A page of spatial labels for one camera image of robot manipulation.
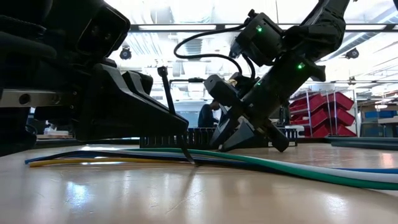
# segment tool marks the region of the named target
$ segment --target cable organizer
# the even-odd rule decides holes
[[[289,146],[297,146],[297,130],[294,128],[279,128],[290,140]],[[215,131],[215,128],[189,128],[184,135],[184,141],[189,149],[216,150],[218,148],[210,147],[209,142]],[[140,137],[140,148],[158,148],[158,147],[178,147],[175,136],[150,136]],[[271,140],[265,138],[261,144],[254,143],[245,146],[245,148],[272,147]]]

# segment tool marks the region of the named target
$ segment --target blue storage bin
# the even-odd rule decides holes
[[[397,111],[368,111],[365,112],[365,118],[393,118],[397,116]]]

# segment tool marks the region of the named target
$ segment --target security camera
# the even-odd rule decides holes
[[[131,58],[131,51],[129,46],[123,46],[122,51],[120,52],[120,58],[123,60],[127,60]]]
[[[354,48],[354,49],[352,49],[352,50],[350,50],[350,51],[348,51],[347,53],[346,53],[346,56],[345,56],[345,58],[347,58],[347,59],[356,59],[356,58],[358,58],[359,57],[359,51],[358,50],[356,50],[356,48]]]

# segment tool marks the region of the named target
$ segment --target wire bundle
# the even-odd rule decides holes
[[[219,152],[194,149],[189,151],[196,155],[194,160],[201,165],[271,172],[366,189],[398,190],[398,169],[331,169]],[[31,167],[81,162],[187,162],[187,160],[181,149],[162,148],[128,149],[118,152],[73,151],[25,161]]]

